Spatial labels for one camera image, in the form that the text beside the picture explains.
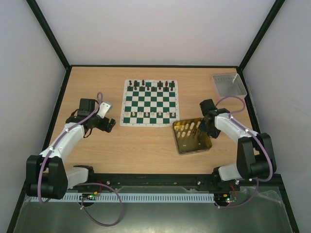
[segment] metal tray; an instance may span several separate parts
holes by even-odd
[[[218,100],[228,96],[237,96],[244,99],[247,95],[241,77],[236,73],[214,75],[212,85]]]
[[[173,134],[179,155],[198,153],[212,147],[212,142],[207,133],[198,129],[201,121],[202,118],[197,118],[173,123]]]

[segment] yellow tray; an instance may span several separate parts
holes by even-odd
[[[212,147],[208,134],[199,130],[201,121],[202,118],[197,118],[173,123],[173,134],[178,154],[198,153]]]

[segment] gray wall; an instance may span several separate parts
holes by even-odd
[[[311,1],[287,0],[244,73],[303,233],[311,220],[310,67]]]
[[[275,0],[37,0],[70,64],[240,64]]]
[[[6,232],[26,159],[42,148],[65,69],[25,0],[1,1],[0,22],[0,232]]]

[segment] white perforated rail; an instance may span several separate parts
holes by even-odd
[[[214,203],[213,194],[142,194],[142,193],[119,193],[122,202],[125,203]],[[77,202],[82,199],[81,193],[67,193],[61,200],[51,199],[50,202]],[[119,202],[116,194],[102,193],[94,200],[85,202]],[[31,202],[39,202],[33,197]]]

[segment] black metal frame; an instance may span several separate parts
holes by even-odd
[[[248,49],[245,57],[243,58],[239,67],[237,66],[154,66],[154,65],[141,65],[141,66],[132,66],[132,65],[69,65],[64,53],[62,52],[52,30],[50,29],[46,19],[44,18],[38,4],[35,0],[26,0],[29,4],[31,10],[33,11],[35,17],[37,18],[39,24],[41,25],[43,31],[45,32],[47,38],[49,39],[50,43],[52,44],[55,52],[57,53],[60,61],[64,65],[66,69],[66,73],[64,76],[63,84],[56,102],[56,106],[51,118],[51,122],[49,125],[49,129],[44,141],[43,150],[49,146],[52,132],[56,123],[56,119],[60,110],[60,106],[63,100],[63,96],[67,87],[67,83],[69,80],[70,72],[72,67],[182,67],[182,68],[236,68],[237,73],[239,73],[242,82],[246,88],[248,95],[245,97],[245,103],[248,110],[248,114],[250,117],[250,121],[252,123],[252,127],[255,131],[260,133],[258,120],[256,118],[256,114],[254,111],[254,107],[249,95],[249,90],[247,89],[247,85],[245,82],[245,78],[243,75],[243,70],[245,69],[247,63],[249,62],[250,58],[252,57],[253,53],[255,52],[257,46],[261,42],[262,38],[264,37],[265,33],[267,32],[268,28],[272,24],[274,18],[276,17],[277,13],[279,12],[280,8],[282,7],[285,0],[276,0],[274,5],[272,6],[268,16],[266,17],[265,21],[263,22],[260,30],[258,31],[256,37],[254,38],[250,48]],[[152,175],[145,175],[145,174],[95,174],[95,179],[102,181],[102,182],[110,182],[112,187],[120,187],[120,186],[182,186],[182,187],[192,187],[198,190],[210,190],[210,187],[207,187],[207,182],[202,182],[206,180],[210,180],[210,174],[202,174],[202,175],[163,175],[163,174],[152,174]],[[249,181],[242,181],[241,186],[250,186],[253,183]],[[293,211],[291,209],[291,205],[284,187],[284,183],[282,180],[281,175],[274,174],[273,178],[266,183],[260,183],[260,186],[277,186],[280,190],[283,203],[285,204],[285,208],[287,211],[287,215],[290,220],[290,224],[292,230],[296,233],[299,232],[296,220],[294,218]],[[80,191],[88,191],[92,190],[93,187],[77,187],[77,190]],[[23,187],[21,194],[18,198],[18,202],[16,208],[14,210],[9,228],[7,230],[8,233],[12,233],[14,231],[17,218],[22,207],[23,201],[25,198],[25,188]]]

